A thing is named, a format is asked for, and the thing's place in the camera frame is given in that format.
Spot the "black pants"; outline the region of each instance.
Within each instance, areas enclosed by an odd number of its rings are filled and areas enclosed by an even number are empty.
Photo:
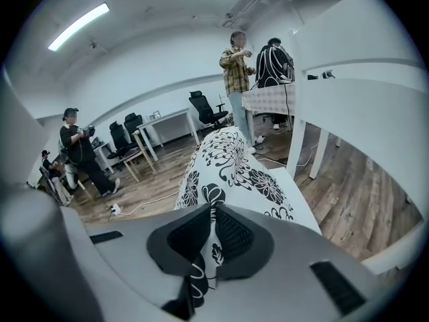
[[[88,174],[89,179],[94,183],[101,195],[107,191],[113,192],[115,190],[115,183],[105,176],[95,160],[82,161],[77,167]]]
[[[281,115],[279,113],[274,113],[273,124],[280,124],[286,121],[287,115]]]

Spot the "plaid shirt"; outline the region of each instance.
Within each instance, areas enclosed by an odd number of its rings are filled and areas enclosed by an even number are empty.
[[[245,92],[249,90],[249,74],[253,73],[253,69],[247,68],[242,57],[229,62],[231,55],[239,51],[242,51],[242,49],[237,47],[225,49],[219,60],[219,64],[223,68],[223,80],[227,95],[232,92]]]

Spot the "hand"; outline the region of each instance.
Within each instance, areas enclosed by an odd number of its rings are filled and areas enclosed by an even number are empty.
[[[248,50],[242,50],[239,52],[240,56],[246,56],[246,57],[251,57],[252,53]]]

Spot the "black and white floral fabric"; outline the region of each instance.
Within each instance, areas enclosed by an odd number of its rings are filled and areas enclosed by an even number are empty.
[[[175,209],[222,202],[254,210],[274,218],[294,221],[294,210],[275,178],[247,152],[238,127],[216,130],[191,155]],[[216,287],[216,267],[222,266],[222,247],[215,233],[216,216],[211,214],[211,231],[191,276],[192,296],[201,307]]]

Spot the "wooden floor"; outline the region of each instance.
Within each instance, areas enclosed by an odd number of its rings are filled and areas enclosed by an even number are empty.
[[[262,117],[255,118],[255,130],[266,138],[263,149],[257,153],[273,159],[288,155],[291,133],[285,127],[274,131],[271,122],[264,123]],[[421,220],[413,204],[406,202],[404,191],[376,163],[360,151],[342,142],[335,146],[336,136],[328,141],[322,167],[316,179],[310,174],[320,129],[307,125],[304,145],[297,168],[295,182],[310,206],[324,237],[330,239],[358,260],[364,260],[396,242]],[[113,196],[102,198],[90,182],[85,186],[95,198],[87,199],[79,189],[72,202],[84,223],[107,223],[109,207],[117,203],[123,213],[130,213],[139,204],[154,201],[167,195],[171,197],[142,206],[132,215],[121,215],[112,219],[135,219],[170,211],[176,201],[178,186],[186,169],[189,157],[196,144],[188,137],[157,150],[158,173],[152,174],[142,158],[137,165],[141,175],[140,183],[123,167],[115,170],[112,179],[121,178],[122,189]],[[281,164],[262,160],[267,168],[277,168]]]

